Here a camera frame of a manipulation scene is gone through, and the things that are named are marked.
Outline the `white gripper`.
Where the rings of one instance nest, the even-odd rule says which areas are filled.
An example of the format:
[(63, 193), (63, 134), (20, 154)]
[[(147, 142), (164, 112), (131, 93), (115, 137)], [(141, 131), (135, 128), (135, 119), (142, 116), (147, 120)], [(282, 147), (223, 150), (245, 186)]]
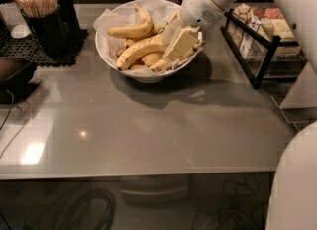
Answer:
[(184, 29), (187, 24), (205, 31), (212, 28), (222, 18), (224, 10), (214, 0), (182, 0), (180, 17), (170, 22), (160, 39), (169, 44), (163, 58), (175, 61), (199, 42), (198, 33)]

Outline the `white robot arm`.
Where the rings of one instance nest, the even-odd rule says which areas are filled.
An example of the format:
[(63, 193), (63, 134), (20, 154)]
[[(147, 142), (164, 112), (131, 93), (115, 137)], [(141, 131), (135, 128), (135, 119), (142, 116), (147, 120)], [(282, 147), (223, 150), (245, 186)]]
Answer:
[[(236, 0), (182, 0), (180, 18), (206, 31)], [(273, 0), (307, 63), (295, 71), (286, 95), (276, 101), (297, 112), (316, 106), (317, 0)], [(317, 125), (311, 123), (285, 147), (276, 167), (265, 230), (317, 230)]]

